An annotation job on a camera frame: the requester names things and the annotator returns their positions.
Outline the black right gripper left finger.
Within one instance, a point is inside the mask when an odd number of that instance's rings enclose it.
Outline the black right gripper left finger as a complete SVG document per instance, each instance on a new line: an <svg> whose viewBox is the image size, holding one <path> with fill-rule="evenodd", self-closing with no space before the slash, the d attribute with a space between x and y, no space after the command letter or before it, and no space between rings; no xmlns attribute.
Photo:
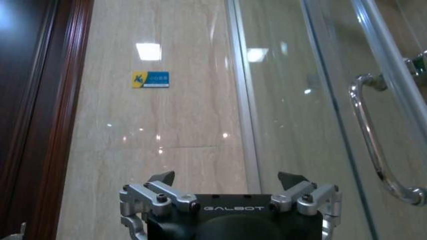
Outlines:
<svg viewBox="0 0 427 240"><path fill-rule="evenodd" d="M146 240L144 217L152 213L166 217L172 210L196 214L200 202L192 193L172 187L175 171L155 174L143 184L127 184L119 192L120 223L127 227L132 240Z"/></svg>

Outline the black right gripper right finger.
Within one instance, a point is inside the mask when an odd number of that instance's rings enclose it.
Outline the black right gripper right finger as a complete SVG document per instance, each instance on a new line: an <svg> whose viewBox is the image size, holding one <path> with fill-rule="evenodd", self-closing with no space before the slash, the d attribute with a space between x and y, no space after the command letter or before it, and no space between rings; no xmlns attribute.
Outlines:
<svg viewBox="0 0 427 240"><path fill-rule="evenodd" d="M299 216L312 217L322 213L322 239L334 238L342 223L342 192L336 185L318 185L303 175L278 173L283 192L270 198L270 210L275 214L295 210Z"/></svg>

